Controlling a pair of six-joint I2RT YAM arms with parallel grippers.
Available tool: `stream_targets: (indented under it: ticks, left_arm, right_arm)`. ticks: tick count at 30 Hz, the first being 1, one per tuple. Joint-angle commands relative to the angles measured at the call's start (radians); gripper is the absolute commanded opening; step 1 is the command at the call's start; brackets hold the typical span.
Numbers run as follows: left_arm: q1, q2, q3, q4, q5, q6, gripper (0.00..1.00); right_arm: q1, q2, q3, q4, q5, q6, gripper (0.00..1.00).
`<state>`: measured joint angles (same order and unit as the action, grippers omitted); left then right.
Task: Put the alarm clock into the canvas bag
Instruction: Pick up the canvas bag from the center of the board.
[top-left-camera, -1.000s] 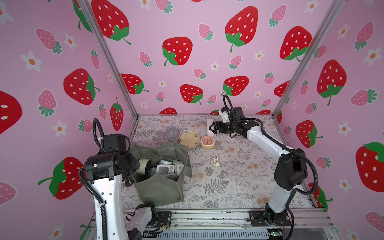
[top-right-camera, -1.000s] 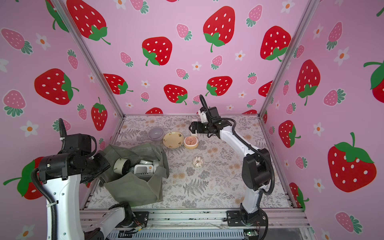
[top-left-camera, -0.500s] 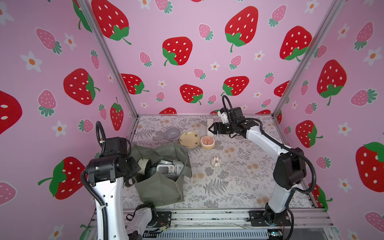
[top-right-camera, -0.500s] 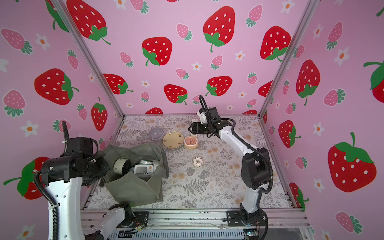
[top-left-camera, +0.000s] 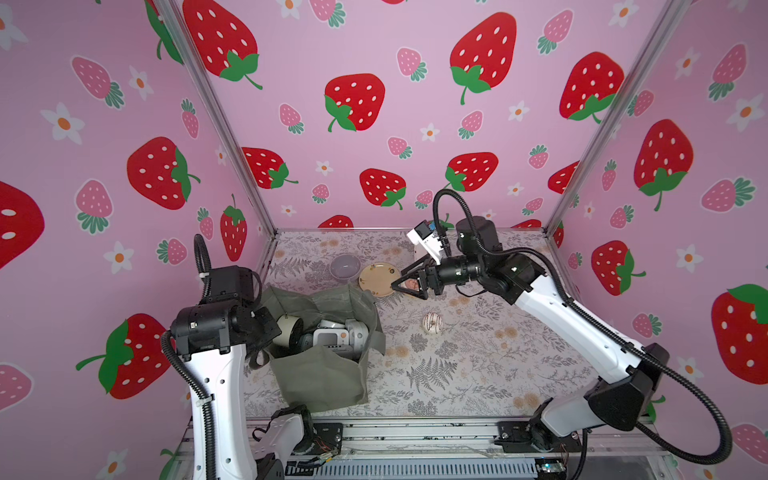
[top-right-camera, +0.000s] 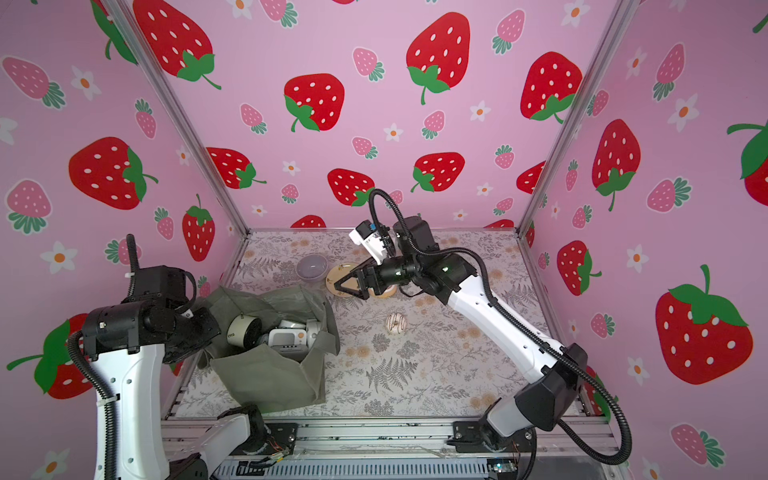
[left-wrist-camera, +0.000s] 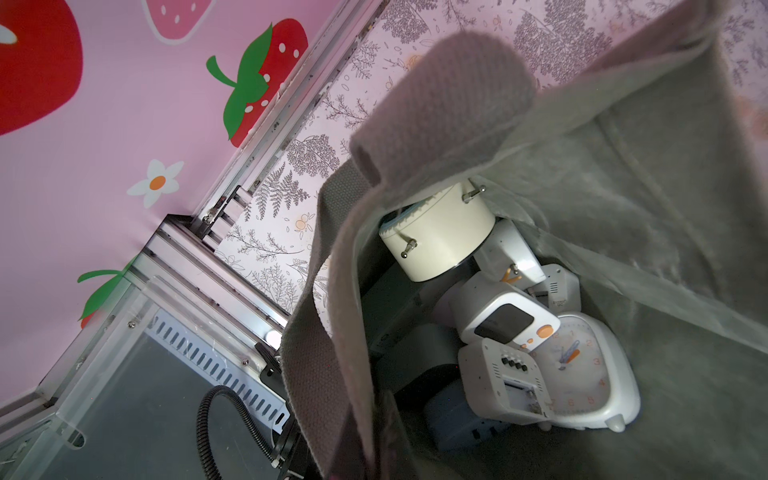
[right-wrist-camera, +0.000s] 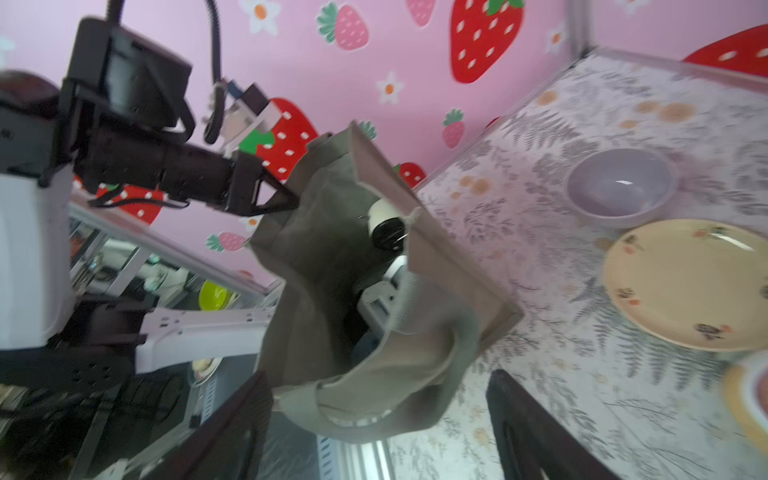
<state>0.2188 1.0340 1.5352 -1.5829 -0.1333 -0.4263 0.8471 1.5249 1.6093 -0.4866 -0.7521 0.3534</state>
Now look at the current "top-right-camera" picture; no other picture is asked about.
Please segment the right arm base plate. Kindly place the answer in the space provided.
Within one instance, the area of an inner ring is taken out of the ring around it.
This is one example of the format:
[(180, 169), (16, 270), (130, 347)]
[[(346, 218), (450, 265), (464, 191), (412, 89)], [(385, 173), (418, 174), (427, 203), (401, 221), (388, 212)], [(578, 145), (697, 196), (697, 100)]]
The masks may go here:
[(519, 430), (503, 437), (491, 428), (484, 418), (459, 420), (452, 423), (452, 435), (446, 444), (458, 453), (531, 453), (535, 435), (529, 429)]

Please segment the tall white rectangular clock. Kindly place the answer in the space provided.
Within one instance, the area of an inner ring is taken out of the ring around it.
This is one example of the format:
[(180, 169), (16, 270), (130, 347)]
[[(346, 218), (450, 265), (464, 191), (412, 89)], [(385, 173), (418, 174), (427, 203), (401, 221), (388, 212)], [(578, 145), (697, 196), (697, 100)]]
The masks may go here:
[(305, 355), (314, 345), (320, 327), (316, 320), (305, 323), (283, 321), (280, 328), (269, 332), (267, 345), (284, 356)]

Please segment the olive green canvas bag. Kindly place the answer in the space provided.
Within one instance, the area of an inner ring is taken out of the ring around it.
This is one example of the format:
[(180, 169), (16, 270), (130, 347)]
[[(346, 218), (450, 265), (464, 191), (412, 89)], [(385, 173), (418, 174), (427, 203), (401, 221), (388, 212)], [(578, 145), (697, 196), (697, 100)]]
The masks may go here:
[[(219, 287), (204, 305), (221, 331), (206, 347), (204, 361), (237, 403), (255, 404), (261, 412), (272, 413), (326, 401), (325, 356), (339, 353), (340, 340), (325, 294), (302, 286), (260, 295)], [(226, 339), (232, 322), (241, 315), (259, 320), (266, 331), (283, 320), (317, 320), (320, 331), (301, 360), (286, 357), (268, 345), (245, 350)]]

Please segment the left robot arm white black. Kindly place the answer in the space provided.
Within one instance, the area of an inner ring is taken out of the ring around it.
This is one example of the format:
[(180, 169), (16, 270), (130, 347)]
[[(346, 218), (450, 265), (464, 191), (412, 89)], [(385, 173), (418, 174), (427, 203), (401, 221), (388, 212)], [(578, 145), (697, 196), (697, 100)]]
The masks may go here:
[(255, 406), (222, 413), (191, 446), (167, 457), (162, 441), (163, 365), (203, 350), (221, 329), (186, 286), (182, 269), (139, 264), (126, 237), (129, 287), (121, 303), (91, 311), (67, 340), (73, 365), (97, 392), (97, 479), (208, 479), (236, 449), (260, 448), (267, 427)]

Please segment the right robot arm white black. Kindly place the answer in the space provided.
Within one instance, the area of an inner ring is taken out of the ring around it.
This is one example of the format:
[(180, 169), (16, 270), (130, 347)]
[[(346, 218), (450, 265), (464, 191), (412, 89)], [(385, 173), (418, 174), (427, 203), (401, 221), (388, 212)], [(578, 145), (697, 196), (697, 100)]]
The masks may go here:
[[(588, 355), (578, 344), (564, 346), (530, 324), (492, 291), (481, 256), (466, 247), (441, 248), (429, 224), (419, 216), (404, 217), (385, 191), (372, 188), (354, 194), (355, 205), (369, 208), (369, 219), (350, 234), (370, 257), (350, 277), (358, 287), (335, 284), (350, 296), (366, 300), (391, 286), (414, 284), (424, 294), (469, 319), (507, 355), (526, 385), (513, 396), (492, 404), (477, 423), (478, 444), (490, 451), (506, 449), (517, 434), (535, 435), (560, 428), (588, 457), (605, 465), (621, 465), (632, 451), (629, 422), (609, 391), (586, 370)], [(619, 428), (613, 454), (591, 447), (564, 420), (583, 385), (606, 401)]]

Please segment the peach round alarm clock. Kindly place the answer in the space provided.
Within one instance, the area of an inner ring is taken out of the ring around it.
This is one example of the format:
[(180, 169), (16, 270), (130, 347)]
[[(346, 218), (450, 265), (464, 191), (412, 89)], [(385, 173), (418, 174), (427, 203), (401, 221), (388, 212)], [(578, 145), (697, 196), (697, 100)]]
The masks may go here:
[(388, 288), (383, 290), (381, 293), (377, 293), (373, 288), (369, 288), (368, 292), (373, 298), (386, 299), (395, 295), (398, 292), (398, 287), (389, 286)]

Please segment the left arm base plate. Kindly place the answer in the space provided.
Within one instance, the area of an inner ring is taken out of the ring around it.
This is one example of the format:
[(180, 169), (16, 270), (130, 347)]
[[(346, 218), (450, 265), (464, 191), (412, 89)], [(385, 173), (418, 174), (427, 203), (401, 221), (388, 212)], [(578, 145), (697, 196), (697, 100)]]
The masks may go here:
[(238, 445), (230, 456), (292, 455), (298, 437), (298, 427), (297, 423), (268, 422), (262, 433), (252, 434), (243, 444)]

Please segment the small black round clock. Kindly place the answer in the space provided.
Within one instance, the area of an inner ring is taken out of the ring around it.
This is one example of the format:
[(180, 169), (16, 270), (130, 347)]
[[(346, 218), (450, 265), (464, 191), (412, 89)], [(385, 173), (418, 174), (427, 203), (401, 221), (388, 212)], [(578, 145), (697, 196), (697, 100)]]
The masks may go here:
[(241, 314), (233, 319), (226, 335), (229, 345), (249, 350), (258, 345), (262, 335), (262, 320), (255, 316)]

